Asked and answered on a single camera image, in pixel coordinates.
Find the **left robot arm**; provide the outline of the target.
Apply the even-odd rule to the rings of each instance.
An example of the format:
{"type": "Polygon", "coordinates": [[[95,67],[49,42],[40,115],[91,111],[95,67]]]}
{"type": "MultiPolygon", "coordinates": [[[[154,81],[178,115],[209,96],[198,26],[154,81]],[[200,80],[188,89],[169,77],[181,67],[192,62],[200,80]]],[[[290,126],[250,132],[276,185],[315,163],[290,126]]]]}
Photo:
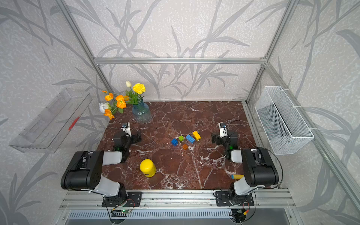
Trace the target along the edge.
{"type": "Polygon", "coordinates": [[[130,146],[141,140],[140,132],[130,135],[120,131],[113,137],[114,151],[75,152],[61,178],[62,189],[90,191],[107,198],[127,198],[124,185],[104,177],[102,168],[126,162],[130,146]]]}

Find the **dark blue small lego brick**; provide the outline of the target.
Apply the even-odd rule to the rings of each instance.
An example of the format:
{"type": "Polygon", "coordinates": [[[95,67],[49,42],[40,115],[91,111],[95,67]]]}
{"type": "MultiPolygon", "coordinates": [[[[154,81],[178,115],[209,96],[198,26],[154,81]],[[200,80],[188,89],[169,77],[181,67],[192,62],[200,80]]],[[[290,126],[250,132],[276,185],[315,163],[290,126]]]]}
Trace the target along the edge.
{"type": "Polygon", "coordinates": [[[171,141],[172,145],[173,146],[177,146],[179,144],[178,140],[176,138],[174,138],[172,141],[171,141]]]}

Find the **light blue long lego brick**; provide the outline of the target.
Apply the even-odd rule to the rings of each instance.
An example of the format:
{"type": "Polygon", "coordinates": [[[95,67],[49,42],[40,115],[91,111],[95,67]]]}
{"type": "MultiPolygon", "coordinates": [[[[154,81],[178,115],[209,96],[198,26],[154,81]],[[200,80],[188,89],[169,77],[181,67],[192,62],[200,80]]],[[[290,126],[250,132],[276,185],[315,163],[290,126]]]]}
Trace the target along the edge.
{"type": "Polygon", "coordinates": [[[194,143],[195,139],[191,136],[191,135],[187,135],[186,139],[190,142],[190,143],[194,143]]]}

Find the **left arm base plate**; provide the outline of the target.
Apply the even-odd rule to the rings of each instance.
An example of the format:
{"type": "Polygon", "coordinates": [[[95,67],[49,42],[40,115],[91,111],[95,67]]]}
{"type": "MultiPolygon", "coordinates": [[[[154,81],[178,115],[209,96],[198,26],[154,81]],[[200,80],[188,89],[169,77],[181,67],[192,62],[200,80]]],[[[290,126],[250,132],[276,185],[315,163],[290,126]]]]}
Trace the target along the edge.
{"type": "Polygon", "coordinates": [[[105,197],[102,207],[139,207],[142,198],[141,191],[127,191],[124,196],[105,197]]]}

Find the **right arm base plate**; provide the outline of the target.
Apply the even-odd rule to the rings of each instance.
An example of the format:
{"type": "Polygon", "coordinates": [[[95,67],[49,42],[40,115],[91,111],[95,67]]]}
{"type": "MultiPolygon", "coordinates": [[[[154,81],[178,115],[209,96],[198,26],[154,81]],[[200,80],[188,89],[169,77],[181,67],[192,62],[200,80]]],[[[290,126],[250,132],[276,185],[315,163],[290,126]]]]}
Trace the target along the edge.
{"type": "Polygon", "coordinates": [[[235,194],[230,194],[229,191],[222,190],[213,190],[213,195],[216,200],[216,205],[219,207],[225,206],[243,206],[250,207],[255,206],[254,199],[252,195],[239,196],[235,194]]]}

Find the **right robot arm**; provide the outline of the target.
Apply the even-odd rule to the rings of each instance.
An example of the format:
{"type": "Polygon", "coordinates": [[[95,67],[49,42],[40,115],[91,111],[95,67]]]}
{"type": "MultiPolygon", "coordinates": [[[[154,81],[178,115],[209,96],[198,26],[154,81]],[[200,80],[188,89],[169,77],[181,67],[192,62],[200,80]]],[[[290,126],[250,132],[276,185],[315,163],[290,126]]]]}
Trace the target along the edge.
{"type": "Polygon", "coordinates": [[[232,177],[235,179],[229,188],[229,196],[232,199],[248,196],[258,188],[277,188],[281,184],[271,157],[272,153],[268,149],[262,147],[239,148],[237,133],[225,131],[225,129],[221,129],[218,134],[211,133],[211,141],[216,145],[224,146],[226,159],[242,164],[242,178],[232,177]]]}

